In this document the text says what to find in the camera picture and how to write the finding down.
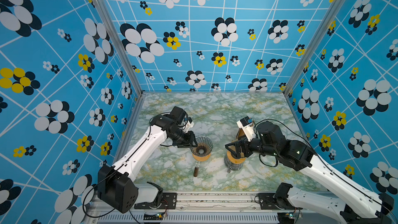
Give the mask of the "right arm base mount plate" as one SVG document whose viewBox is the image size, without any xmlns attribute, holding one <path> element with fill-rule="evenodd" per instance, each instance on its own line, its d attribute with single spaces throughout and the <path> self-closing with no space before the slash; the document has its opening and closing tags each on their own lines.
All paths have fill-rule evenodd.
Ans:
<svg viewBox="0 0 398 224">
<path fill-rule="evenodd" d="M 274 193 L 258 193 L 255 196 L 255 202 L 260 205 L 261 210 L 295 210 L 295 207 L 286 199 L 277 198 Z"/>
</svg>

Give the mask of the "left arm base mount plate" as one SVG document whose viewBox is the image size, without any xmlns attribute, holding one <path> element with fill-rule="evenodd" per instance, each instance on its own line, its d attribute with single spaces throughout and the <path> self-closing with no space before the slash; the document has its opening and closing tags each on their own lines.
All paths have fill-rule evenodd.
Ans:
<svg viewBox="0 0 398 224">
<path fill-rule="evenodd" d="M 153 210 L 166 210 L 175 209 L 178 194 L 175 192 L 163 192 L 157 195 L 153 201 L 145 201 L 136 203 L 134 209 L 153 209 Z"/>
</svg>

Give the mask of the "grey glass dripper cone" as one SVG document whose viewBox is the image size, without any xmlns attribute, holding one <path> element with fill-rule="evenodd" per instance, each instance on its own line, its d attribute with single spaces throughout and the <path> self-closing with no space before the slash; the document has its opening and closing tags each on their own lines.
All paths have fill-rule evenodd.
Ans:
<svg viewBox="0 0 398 224">
<path fill-rule="evenodd" d="M 197 157 L 206 157 L 211 154 L 213 149 L 213 144 L 210 138 L 206 136 L 197 136 L 195 138 L 197 147 L 192 147 L 191 152 Z"/>
</svg>

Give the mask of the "glass scoop wooden handle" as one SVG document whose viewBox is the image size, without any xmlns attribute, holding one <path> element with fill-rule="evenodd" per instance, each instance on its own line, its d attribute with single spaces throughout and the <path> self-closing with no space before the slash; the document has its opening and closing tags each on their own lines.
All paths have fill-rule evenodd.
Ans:
<svg viewBox="0 0 398 224">
<path fill-rule="evenodd" d="M 194 177 L 198 177 L 199 168 L 200 168 L 200 162 L 197 161 L 197 162 L 195 163 L 194 172 L 193 172 L 193 176 L 194 176 Z"/>
</svg>

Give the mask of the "grey ribbed glass carafe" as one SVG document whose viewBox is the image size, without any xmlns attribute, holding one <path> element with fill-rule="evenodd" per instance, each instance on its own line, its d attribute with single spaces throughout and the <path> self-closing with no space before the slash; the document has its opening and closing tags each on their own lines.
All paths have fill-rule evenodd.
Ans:
<svg viewBox="0 0 398 224">
<path fill-rule="evenodd" d="M 227 167 L 227 173 L 239 171 L 243 167 L 243 163 L 239 163 L 239 164 L 233 163 L 227 157 L 224 158 L 224 163 Z"/>
</svg>

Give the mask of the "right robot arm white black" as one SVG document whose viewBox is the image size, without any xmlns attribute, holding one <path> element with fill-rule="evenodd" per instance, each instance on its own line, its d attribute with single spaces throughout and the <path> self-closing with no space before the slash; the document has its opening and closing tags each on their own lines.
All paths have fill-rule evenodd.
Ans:
<svg viewBox="0 0 398 224">
<path fill-rule="evenodd" d="M 254 124 L 250 118 L 237 122 L 243 136 L 225 145 L 234 159 L 248 158 L 257 153 L 272 156 L 276 164 L 294 169 L 334 194 L 327 197 L 282 183 L 274 194 L 279 208 L 304 208 L 332 218 L 341 224 L 391 224 L 388 217 L 394 199 L 388 194 L 377 194 L 339 172 L 321 158 L 309 145 L 288 140 L 280 127 L 268 120 Z"/>
</svg>

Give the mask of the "wooden ring dripper holder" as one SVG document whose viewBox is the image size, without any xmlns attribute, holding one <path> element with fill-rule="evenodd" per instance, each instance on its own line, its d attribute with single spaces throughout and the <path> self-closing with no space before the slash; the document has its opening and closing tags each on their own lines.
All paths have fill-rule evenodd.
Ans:
<svg viewBox="0 0 398 224">
<path fill-rule="evenodd" d="M 242 164 L 245 162 L 246 158 L 240 158 L 236 159 L 232 156 L 232 153 L 230 151 L 227 151 L 227 158 L 228 160 L 233 163 L 233 164 Z"/>
</svg>

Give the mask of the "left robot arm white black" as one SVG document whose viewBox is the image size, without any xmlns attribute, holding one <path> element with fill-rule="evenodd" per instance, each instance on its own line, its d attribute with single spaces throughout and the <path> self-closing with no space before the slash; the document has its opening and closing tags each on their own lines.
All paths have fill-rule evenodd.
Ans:
<svg viewBox="0 0 398 224">
<path fill-rule="evenodd" d="M 159 207 L 163 188 L 151 182 L 137 185 L 134 182 L 143 165 L 167 139 L 177 148 L 197 147 L 192 126 L 192 119 L 177 106 L 169 113 L 154 116 L 142 138 L 123 157 L 99 170 L 98 198 L 123 214 L 141 203 Z"/>
</svg>

